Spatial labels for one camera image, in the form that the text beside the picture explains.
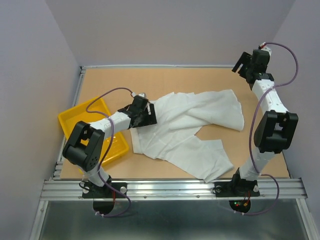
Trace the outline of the white long sleeve shirt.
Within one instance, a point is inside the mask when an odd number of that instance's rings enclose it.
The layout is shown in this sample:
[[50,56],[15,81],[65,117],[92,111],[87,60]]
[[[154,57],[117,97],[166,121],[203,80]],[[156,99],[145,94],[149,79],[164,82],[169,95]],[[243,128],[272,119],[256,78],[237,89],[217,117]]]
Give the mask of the white long sleeve shirt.
[[206,125],[242,131],[242,106],[231,89],[171,92],[153,102],[157,123],[130,130],[133,152],[167,161],[206,183],[234,168],[220,139],[201,140]]

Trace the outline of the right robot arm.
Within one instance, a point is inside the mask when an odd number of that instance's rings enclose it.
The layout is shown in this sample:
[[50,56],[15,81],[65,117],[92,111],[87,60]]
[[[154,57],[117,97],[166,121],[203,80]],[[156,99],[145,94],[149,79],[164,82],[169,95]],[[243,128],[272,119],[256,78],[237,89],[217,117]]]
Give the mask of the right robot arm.
[[291,145],[299,117],[282,103],[272,74],[267,72],[271,49],[261,46],[251,54],[243,52],[232,71],[246,80],[258,100],[263,116],[249,133],[249,159],[230,182],[231,192],[258,192],[257,180],[267,163]]

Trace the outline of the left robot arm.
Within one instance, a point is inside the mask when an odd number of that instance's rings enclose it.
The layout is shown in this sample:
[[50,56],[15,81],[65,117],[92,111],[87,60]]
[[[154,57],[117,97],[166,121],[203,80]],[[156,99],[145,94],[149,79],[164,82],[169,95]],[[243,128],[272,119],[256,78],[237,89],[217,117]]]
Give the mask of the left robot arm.
[[142,95],[133,97],[131,104],[113,115],[92,123],[79,121],[68,138],[62,155],[71,164],[79,167],[94,185],[100,197],[111,193],[110,175],[101,167],[100,156],[105,139],[113,138],[118,132],[155,125],[155,105]]

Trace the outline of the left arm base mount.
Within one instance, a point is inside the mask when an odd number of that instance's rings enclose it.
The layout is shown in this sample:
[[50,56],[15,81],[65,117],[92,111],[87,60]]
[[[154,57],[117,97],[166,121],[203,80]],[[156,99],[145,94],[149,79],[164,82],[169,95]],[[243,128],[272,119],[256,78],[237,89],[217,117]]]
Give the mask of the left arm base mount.
[[97,216],[103,218],[118,217],[127,211],[117,210],[116,213],[112,213],[116,209],[116,200],[128,200],[127,183],[114,182],[112,187],[115,191],[106,185],[96,186],[88,180],[82,180],[78,185],[82,189],[81,197],[86,200],[93,200],[92,208]]

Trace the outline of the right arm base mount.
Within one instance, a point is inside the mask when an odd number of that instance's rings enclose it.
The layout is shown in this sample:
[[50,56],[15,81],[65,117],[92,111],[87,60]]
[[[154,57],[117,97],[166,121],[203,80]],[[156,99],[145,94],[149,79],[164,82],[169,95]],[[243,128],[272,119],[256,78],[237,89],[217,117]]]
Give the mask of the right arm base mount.
[[259,197],[257,181],[218,181],[214,183],[212,192],[217,198],[231,198],[229,205],[232,210],[246,214],[251,208],[251,198]]

